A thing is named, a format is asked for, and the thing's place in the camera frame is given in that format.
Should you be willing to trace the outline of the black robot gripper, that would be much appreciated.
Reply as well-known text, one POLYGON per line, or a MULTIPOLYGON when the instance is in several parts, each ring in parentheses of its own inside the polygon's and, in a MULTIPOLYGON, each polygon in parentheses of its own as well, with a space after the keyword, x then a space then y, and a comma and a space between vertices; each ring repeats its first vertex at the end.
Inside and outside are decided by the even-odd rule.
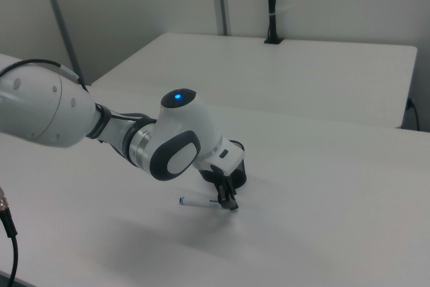
POLYGON ((199 170, 202 178, 216 186, 218 203, 225 210, 237 210, 239 205, 235 200, 236 190, 231 176, 226 176, 221 169, 211 166, 211 170, 199 170))

